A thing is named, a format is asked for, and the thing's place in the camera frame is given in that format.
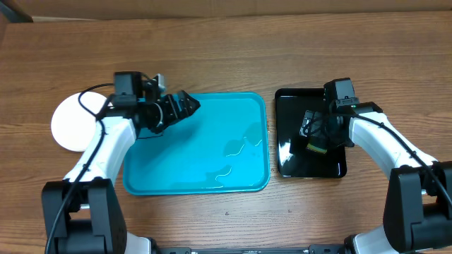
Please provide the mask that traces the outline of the green and yellow sponge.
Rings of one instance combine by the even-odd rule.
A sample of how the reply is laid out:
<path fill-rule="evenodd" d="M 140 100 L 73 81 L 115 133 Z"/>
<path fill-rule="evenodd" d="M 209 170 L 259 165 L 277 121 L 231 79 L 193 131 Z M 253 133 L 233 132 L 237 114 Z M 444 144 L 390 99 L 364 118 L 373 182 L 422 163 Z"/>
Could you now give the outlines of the green and yellow sponge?
<path fill-rule="evenodd" d="M 326 154 L 328 151 L 328 148 L 325 147 L 322 144 L 313 144 L 313 143 L 308 143 L 307 144 L 307 149 L 312 151 L 312 152 L 317 152 L 319 154 Z"/>

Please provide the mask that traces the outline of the white plate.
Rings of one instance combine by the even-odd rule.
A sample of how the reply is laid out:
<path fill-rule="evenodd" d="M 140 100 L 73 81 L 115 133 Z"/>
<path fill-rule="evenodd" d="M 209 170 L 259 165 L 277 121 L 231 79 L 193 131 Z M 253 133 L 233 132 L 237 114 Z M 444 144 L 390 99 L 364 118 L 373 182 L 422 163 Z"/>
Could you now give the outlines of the white plate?
<path fill-rule="evenodd" d="M 79 104 L 80 93 L 67 97 L 55 109 L 50 128 L 54 140 L 73 152 L 84 152 L 93 139 L 96 120 Z"/>

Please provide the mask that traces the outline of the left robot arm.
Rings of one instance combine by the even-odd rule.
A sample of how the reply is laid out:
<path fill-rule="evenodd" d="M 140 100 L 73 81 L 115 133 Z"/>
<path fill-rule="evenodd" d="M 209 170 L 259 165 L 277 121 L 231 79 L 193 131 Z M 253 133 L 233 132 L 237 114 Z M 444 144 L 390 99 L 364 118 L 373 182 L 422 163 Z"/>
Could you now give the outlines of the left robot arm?
<path fill-rule="evenodd" d="M 111 85 L 99 112 L 88 111 L 97 124 L 88 148 L 63 180 L 42 189 L 46 254 L 160 252 L 153 239 L 128 232 L 114 183 L 142 129 L 162 133 L 201 104 L 183 90 L 166 94 L 161 74 L 116 72 Z"/>

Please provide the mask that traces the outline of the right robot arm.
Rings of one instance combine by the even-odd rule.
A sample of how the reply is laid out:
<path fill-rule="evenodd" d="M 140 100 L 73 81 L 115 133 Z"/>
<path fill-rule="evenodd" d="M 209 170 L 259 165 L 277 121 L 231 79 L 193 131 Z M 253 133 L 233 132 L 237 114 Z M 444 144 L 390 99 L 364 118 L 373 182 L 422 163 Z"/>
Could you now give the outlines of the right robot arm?
<path fill-rule="evenodd" d="M 388 177 L 381 226 L 347 237 L 341 253 L 419 253 L 451 245 L 451 163 L 418 149 L 375 103 L 306 111 L 300 133 L 314 152 L 357 145 Z"/>

